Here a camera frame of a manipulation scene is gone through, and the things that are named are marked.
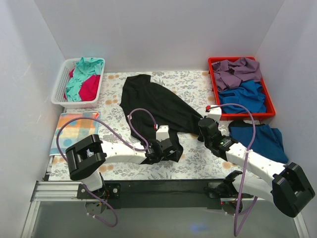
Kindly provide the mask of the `black t-shirt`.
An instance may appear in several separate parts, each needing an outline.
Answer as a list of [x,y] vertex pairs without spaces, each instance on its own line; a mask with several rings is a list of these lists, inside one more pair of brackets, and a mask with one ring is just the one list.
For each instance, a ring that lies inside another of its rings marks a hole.
[[167,125],[171,143],[176,149],[176,162],[183,153],[177,134],[200,135],[198,122],[203,117],[172,91],[151,82],[150,75],[139,74],[126,78],[120,106],[125,116],[134,109],[142,108],[153,115],[158,125]]

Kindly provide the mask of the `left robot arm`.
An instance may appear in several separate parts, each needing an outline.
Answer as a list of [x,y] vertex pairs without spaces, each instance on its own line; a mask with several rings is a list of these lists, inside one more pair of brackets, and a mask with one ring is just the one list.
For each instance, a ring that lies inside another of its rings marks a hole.
[[66,149],[66,158],[72,181],[82,182],[94,198],[111,196],[110,188],[99,168],[106,163],[133,163],[152,165],[160,161],[177,161],[177,150],[170,139],[151,140],[149,148],[135,143],[132,148],[119,143],[100,140],[97,134],[89,135]]

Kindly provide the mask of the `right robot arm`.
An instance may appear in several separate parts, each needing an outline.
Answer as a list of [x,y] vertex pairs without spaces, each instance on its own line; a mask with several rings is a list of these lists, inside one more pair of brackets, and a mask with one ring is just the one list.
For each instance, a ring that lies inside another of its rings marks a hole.
[[231,172],[220,184],[209,191],[220,197],[235,197],[241,191],[272,202],[288,217],[295,218],[315,197],[303,169],[296,163],[285,165],[272,161],[256,152],[247,151],[237,140],[221,134],[211,118],[198,123],[205,146],[225,161],[246,166],[253,177],[241,171]]

